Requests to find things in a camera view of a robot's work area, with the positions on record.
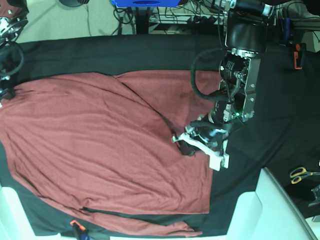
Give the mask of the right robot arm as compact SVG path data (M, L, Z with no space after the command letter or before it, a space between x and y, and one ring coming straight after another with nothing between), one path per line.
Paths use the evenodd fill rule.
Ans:
M15 96L8 81L20 71L25 62L24 51L17 43L28 23L29 13L25 0L2 0L0 2L0 99Z

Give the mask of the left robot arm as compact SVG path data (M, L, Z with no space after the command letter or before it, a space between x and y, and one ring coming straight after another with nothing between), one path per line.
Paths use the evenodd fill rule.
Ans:
M184 132L172 137L185 155L201 151L209 157L209 167L215 171L229 167L226 152L234 124L246 124L254 114L256 83L261 58L267 48L269 19L274 7L261 0L227 0L225 42L226 53L219 65L221 81L218 90L205 94L196 84L197 61L211 50L199 53L190 71L194 93L214 103L207 114L185 126Z

